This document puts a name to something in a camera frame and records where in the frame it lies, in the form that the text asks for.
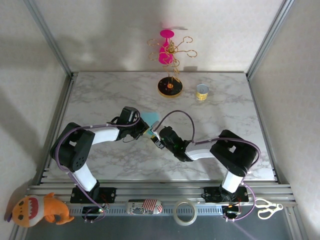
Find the clear tape roll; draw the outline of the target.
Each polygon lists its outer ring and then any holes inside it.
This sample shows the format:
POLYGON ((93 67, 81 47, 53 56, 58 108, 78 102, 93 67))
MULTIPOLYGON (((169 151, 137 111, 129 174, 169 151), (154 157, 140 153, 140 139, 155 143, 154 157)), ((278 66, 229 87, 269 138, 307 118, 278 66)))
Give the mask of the clear tape roll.
POLYGON ((190 226, 196 221, 197 217, 198 217, 198 210, 196 208, 196 205, 193 202, 191 202, 189 199, 182 199, 175 203, 173 207, 173 219, 178 225, 182 227, 190 226), (183 221, 178 217, 178 207, 182 204, 187 204, 192 208, 192 218, 189 221, 183 221))

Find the aluminium frame post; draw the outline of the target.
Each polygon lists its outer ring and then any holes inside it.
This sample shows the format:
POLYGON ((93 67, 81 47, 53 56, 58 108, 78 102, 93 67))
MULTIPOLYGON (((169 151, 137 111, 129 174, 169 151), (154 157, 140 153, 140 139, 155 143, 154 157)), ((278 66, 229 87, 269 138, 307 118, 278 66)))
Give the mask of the aluminium frame post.
POLYGON ((246 71, 246 78, 249 82, 251 78, 254 76, 255 72, 257 71, 259 65, 261 64, 264 56, 266 55, 268 49, 271 47, 278 31, 280 30, 283 22, 288 15, 292 5, 294 4, 295 0, 283 0, 270 27, 268 28, 262 43, 260 44, 257 53, 255 54, 248 70, 246 71))
POLYGON ((70 79, 73 77, 73 72, 71 71, 66 59, 64 58, 57 41, 55 40, 54 36, 52 35, 44 17, 42 16, 36 2, 34 0, 22 0, 25 4, 26 8, 28 9, 29 13, 31 14, 33 20, 35 21, 37 27, 41 31, 47 45, 49 46, 50 50, 52 51, 53 55, 55 56, 56 60, 62 67, 63 71, 65 72, 66 76, 70 79))

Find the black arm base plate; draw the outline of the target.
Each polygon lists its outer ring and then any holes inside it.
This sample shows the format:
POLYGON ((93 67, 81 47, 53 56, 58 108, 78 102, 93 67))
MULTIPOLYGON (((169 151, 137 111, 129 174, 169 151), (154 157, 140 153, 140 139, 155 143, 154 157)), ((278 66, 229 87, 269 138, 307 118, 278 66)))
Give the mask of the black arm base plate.
POLYGON ((246 187, 239 186, 234 193, 230 193, 221 186, 204 187, 201 197, 206 203, 248 203, 249 196, 246 187))
MULTIPOLYGON (((116 198, 116 188, 114 187, 99 187, 90 192, 85 192, 92 200, 98 204, 113 204, 116 198)), ((89 204, 92 201, 78 188, 72 189, 70 203, 72 204, 89 204)))

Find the striped pouch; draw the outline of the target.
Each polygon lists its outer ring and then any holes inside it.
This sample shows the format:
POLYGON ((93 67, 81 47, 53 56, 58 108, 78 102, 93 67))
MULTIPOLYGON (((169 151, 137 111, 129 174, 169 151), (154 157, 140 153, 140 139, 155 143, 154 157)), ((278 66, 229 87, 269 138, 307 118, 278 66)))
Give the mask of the striped pouch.
POLYGON ((129 215, 158 215, 163 212, 163 204, 158 199, 130 199, 126 203, 129 215))

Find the orange plush shark toy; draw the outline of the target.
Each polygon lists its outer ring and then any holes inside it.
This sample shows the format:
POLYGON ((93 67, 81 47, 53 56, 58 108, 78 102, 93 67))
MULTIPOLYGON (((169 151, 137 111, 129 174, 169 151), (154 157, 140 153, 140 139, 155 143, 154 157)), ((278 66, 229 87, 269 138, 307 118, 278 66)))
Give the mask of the orange plush shark toy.
POLYGON ((64 225, 74 220, 70 215, 68 206, 61 200, 55 198, 53 192, 45 195, 28 195, 13 207, 7 221, 14 222, 20 227, 30 228, 41 220, 49 223, 64 225))

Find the aluminium frame rail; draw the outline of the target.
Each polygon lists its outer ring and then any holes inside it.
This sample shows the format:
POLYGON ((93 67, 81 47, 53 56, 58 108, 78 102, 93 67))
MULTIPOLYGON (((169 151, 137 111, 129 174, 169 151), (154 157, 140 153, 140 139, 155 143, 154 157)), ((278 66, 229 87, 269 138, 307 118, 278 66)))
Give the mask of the aluminium frame rail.
MULTIPOLYGON (((297 202, 289 184, 279 184, 274 181, 247 181, 246 184, 253 190, 256 198, 263 198, 272 203, 283 206, 296 206, 297 202)), ((202 204, 201 197, 205 187, 218 187, 219 181, 101 181, 100 186, 116 188, 115 204, 124 204, 129 199, 152 198, 163 203, 172 204, 179 199, 202 204)), ((39 185, 30 185, 27 195, 44 196, 54 192, 55 196, 63 201, 70 201, 74 184, 70 181, 47 181, 39 185)))

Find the light blue paper sheet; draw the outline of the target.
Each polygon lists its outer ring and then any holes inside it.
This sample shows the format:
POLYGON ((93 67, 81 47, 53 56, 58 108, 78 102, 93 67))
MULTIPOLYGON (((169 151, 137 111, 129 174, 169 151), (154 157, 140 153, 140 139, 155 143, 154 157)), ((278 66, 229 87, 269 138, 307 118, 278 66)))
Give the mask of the light blue paper sheet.
POLYGON ((152 126, 160 121, 160 115, 157 112, 142 112, 140 115, 142 120, 149 126, 148 131, 150 131, 150 136, 152 136, 152 126))

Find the yellow tin can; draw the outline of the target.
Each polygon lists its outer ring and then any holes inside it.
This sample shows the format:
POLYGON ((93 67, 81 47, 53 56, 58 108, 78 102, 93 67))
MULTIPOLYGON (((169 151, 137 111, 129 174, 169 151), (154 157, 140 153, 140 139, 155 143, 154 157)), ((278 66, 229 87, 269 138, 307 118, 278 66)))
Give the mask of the yellow tin can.
POLYGON ((195 96, 199 101, 205 101, 208 97, 209 87, 205 84, 198 84, 196 86, 195 96))

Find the aluminium side rail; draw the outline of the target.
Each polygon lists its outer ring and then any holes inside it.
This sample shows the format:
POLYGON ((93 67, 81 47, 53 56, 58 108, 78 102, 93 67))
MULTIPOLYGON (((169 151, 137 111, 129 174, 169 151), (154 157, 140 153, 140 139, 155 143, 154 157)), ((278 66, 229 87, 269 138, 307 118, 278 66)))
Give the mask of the aluminium side rail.
POLYGON ((67 105, 72 93, 74 83, 78 77, 78 72, 72 72, 71 76, 67 76, 64 80, 61 93, 56 103, 56 107, 53 113, 52 121, 47 133, 47 137, 44 143, 43 151, 41 153, 41 159, 39 166, 36 168, 36 174, 32 180, 33 185, 39 185, 43 177, 45 169, 50 165, 51 157, 50 150, 56 139, 58 138, 60 128, 64 119, 64 115, 67 109, 67 105))
POLYGON ((249 87, 249 90, 250 90, 250 93, 252 96, 253 104, 254 104, 254 107, 255 107, 255 110, 257 113, 257 118, 259 121, 260 129, 262 132, 262 136, 263 136, 266 151, 267 151, 267 154, 269 157, 269 161, 270 161, 270 164, 271 164, 273 172, 274 172, 275 181, 279 184, 289 184, 289 181, 286 178, 285 174, 283 173, 282 169, 280 168, 278 161, 275 157, 274 151, 272 149, 270 136, 267 131, 265 121, 263 119, 263 114, 262 114, 261 108, 260 108, 259 103, 257 101, 257 98, 255 96, 255 93, 254 93, 254 90, 252 87, 252 83, 251 83, 251 79, 247 75, 246 75, 246 79, 247 79, 248 87, 249 87))

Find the pink plastic wine glass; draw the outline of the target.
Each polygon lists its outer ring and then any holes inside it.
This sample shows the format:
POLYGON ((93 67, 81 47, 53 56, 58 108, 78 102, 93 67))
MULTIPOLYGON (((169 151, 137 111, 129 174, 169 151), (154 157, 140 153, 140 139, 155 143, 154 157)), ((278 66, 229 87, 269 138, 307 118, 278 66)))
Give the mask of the pink plastic wine glass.
POLYGON ((170 65, 173 62, 173 54, 170 52, 170 40, 175 33, 170 29, 164 29, 160 32, 160 36, 165 39, 159 49, 158 61, 163 65, 170 65))

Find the black controller box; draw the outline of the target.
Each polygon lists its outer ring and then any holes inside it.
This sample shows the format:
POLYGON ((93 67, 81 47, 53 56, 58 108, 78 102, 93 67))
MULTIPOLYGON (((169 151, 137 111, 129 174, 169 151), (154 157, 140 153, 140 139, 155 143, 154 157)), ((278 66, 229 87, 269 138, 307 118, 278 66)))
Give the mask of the black controller box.
POLYGON ((226 218, 236 219, 241 214, 239 205, 222 206, 222 213, 226 218))
POLYGON ((84 206, 82 209, 83 215, 93 215, 93 216, 99 216, 103 213, 103 210, 97 206, 84 206))

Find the white scissors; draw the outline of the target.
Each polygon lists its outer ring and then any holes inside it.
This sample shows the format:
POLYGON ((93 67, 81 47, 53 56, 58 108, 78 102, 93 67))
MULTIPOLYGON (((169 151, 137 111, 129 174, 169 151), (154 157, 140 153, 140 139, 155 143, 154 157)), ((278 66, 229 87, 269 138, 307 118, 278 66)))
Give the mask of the white scissors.
POLYGON ((276 212, 284 209, 280 203, 273 203, 264 198, 258 198, 255 200, 255 207, 258 208, 257 216, 261 220, 270 219, 276 212))

